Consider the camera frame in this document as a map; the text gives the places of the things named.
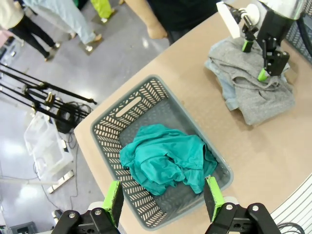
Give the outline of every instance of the dark gray basket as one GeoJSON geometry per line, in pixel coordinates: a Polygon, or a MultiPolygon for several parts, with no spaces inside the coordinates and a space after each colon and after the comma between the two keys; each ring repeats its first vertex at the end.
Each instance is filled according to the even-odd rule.
{"type": "Polygon", "coordinates": [[[230,167],[168,87],[155,76],[146,78],[103,113],[91,130],[111,174],[121,181],[134,215],[150,231],[173,222],[204,202],[203,194],[195,194],[182,182],[175,188],[169,187],[164,195],[154,196],[133,180],[129,170],[122,168],[119,161],[122,147],[133,141],[140,126],[156,123],[201,137],[218,161],[213,176],[220,188],[227,188],[233,180],[230,167]]]}
{"type": "MultiPolygon", "coordinates": [[[[307,0],[307,3],[304,7],[304,11],[308,14],[304,17],[304,23],[309,35],[310,40],[312,40],[312,0],[307,0]]],[[[286,40],[292,45],[300,54],[302,54],[310,63],[312,63],[312,58],[307,51],[302,38],[299,33],[297,23],[292,24],[291,29],[289,30],[286,40]]]]}

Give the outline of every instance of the white shirt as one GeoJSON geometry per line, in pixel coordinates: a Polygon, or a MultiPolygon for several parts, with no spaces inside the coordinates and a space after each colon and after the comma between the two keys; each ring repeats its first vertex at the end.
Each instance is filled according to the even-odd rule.
{"type": "Polygon", "coordinates": [[[18,9],[13,0],[0,0],[0,25],[4,29],[13,28],[24,16],[22,9],[18,9]]]}

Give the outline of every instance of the basket handle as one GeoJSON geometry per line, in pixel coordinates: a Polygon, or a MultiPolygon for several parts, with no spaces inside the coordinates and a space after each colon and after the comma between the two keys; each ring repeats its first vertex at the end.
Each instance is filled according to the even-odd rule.
{"type": "Polygon", "coordinates": [[[142,100],[141,96],[136,97],[132,101],[130,101],[126,106],[124,106],[121,110],[116,113],[116,117],[122,117],[125,113],[127,113],[131,108],[137,105],[142,100]]]}

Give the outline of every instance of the wooden table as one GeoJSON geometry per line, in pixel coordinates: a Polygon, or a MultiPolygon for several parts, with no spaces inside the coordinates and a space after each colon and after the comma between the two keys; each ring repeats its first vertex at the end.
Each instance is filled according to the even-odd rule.
{"type": "MultiPolygon", "coordinates": [[[[298,75],[294,85],[296,106],[259,126],[247,126],[239,111],[227,109],[215,75],[204,67],[210,47],[227,36],[221,17],[212,16],[129,79],[75,129],[104,195],[112,176],[92,139],[91,125],[150,74],[165,81],[233,169],[234,182],[224,195],[235,196],[245,207],[261,202],[272,212],[308,177],[312,171],[312,67],[284,45],[298,75]]],[[[141,227],[127,202],[120,223],[128,234],[150,233],[141,227]]],[[[207,210],[202,206],[154,233],[199,234],[208,226],[207,210]]]]}

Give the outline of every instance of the folded clothes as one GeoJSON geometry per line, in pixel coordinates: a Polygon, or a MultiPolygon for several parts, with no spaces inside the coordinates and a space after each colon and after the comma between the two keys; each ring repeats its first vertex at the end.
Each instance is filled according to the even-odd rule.
{"type": "Polygon", "coordinates": [[[261,123],[292,108],[292,87],[285,77],[257,77],[263,68],[262,50],[254,43],[250,53],[241,51],[243,38],[225,39],[214,45],[205,63],[218,77],[229,110],[239,108],[247,124],[261,123]]]}
{"type": "Polygon", "coordinates": [[[169,186],[183,181],[198,194],[204,177],[211,175],[217,161],[207,145],[195,135],[161,124],[141,127],[133,142],[120,151],[120,162],[143,188],[162,195],[169,186]]]}

